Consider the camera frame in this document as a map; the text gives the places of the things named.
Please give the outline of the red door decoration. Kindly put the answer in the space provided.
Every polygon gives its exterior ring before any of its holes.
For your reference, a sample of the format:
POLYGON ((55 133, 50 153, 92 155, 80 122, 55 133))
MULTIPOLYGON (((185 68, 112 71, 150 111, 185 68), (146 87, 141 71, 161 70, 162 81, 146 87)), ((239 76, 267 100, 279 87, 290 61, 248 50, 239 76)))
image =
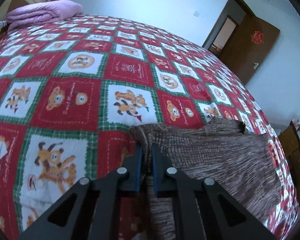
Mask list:
POLYGON ((261 45, 264 43, 264 33, 260 31, 255 31, 253 34, 251 34, 251 42, 253 42, 256 45, 261 45))

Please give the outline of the wooden chair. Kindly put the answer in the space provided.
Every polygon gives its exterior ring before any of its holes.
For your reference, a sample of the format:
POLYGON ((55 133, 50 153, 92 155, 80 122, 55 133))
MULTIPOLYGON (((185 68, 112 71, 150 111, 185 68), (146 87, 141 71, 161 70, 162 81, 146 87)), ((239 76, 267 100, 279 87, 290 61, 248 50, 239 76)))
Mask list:
POLYGON ((292 181, 296 188, 297 200, 300 203, 300 138, 292 121, 279 134, 279 141, 285 153, 292 181))

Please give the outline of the red checkered cartoon bedspread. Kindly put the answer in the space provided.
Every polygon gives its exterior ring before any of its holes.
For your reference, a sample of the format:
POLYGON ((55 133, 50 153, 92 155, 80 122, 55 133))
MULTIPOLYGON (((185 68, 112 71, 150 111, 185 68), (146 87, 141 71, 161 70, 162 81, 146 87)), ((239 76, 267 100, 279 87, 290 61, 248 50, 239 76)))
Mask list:
POLYGON ((281 189, 262 222, 286 238, 298 202, 279 139, 239 78, 209 51, 100 15, 0 36, 0 229, 17 239, 80 178, 119 167, 134 152, 130 126, 200 128, 213 117, 269 136, 281 189))

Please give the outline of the brown wooden door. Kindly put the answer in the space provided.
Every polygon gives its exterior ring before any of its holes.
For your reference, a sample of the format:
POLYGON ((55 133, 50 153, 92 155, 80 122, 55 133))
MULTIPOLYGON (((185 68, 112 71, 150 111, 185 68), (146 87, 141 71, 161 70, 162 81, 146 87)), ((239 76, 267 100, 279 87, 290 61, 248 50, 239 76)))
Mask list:
POLYGON ((256 16, 245 16, 223 48, 219 59, 246 85, 274 46, 280 30, 256 16), (251 42, 255 31, 264 33, 264 43, 251 42))

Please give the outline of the folded pink blanket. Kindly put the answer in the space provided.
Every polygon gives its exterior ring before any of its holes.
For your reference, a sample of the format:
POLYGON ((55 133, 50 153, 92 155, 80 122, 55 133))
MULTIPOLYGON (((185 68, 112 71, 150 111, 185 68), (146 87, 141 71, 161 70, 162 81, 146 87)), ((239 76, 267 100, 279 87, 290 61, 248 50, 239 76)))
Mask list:
POLYGON ((70 0, 28 4, 10 11, 5 20, 8 32, 31 25, 62 21, 83 13, 83 5, 70 0))

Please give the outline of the dark door frame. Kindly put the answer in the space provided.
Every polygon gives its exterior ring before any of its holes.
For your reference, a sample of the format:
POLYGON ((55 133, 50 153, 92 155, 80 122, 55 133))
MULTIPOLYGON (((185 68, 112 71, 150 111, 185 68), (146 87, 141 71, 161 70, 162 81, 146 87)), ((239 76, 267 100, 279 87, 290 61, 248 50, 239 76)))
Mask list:
POLYGON ((228 0, 202 47, 219 56, 243 18, 254 15, 244 0, 228 0))

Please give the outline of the brown knitted sweater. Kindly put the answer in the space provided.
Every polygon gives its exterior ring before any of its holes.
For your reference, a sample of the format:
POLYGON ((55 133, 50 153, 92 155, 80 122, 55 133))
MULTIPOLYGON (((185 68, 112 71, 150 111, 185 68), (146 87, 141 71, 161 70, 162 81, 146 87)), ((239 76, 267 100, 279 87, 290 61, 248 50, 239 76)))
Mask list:
POLYGON ((200 129, 146 124, 134 126, 129 132, 145 155, 142 192, 148 239, 177 239, 172 199, 158 198, 154 192, 153 144, 188 177, 215 180, 262 224, 280 200, 280 182, 268 138, 248 132, 241 121, 216 118, 200 129))

